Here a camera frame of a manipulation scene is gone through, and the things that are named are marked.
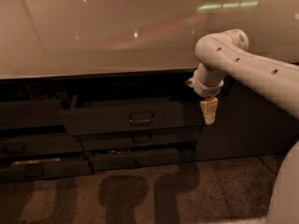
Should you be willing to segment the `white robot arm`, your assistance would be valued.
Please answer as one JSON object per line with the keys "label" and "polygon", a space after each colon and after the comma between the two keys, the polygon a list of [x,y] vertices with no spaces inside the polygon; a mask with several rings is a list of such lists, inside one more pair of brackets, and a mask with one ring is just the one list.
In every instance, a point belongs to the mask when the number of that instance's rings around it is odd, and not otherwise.
{"label": "white robot arm", "polygon": [[[249,39],[239,29],[202,37],[195,45],[198,68],[188,86],[203,98],[204,121],[215,121],[216,95],[230,76],[299,119],[299,67],[248,52]],[[299,141],[278,171],[266,224],[299,224]]]}

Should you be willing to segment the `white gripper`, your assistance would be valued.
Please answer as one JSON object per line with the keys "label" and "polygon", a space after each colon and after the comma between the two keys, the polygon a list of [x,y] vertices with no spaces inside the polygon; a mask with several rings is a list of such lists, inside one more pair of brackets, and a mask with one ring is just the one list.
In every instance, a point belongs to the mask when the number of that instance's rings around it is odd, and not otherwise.
{"label": "white gripper", "polygon": [[206,125],[211,125],[216,119],[216,112],[218,107],[218,98],[213,97],[219,94],[224,82],[221,81],[216,86],[205,85],[200,79],[197,72],[187,80],[187,85],[192,88],[200,97],[206,98],[200,102],[201,110]]}

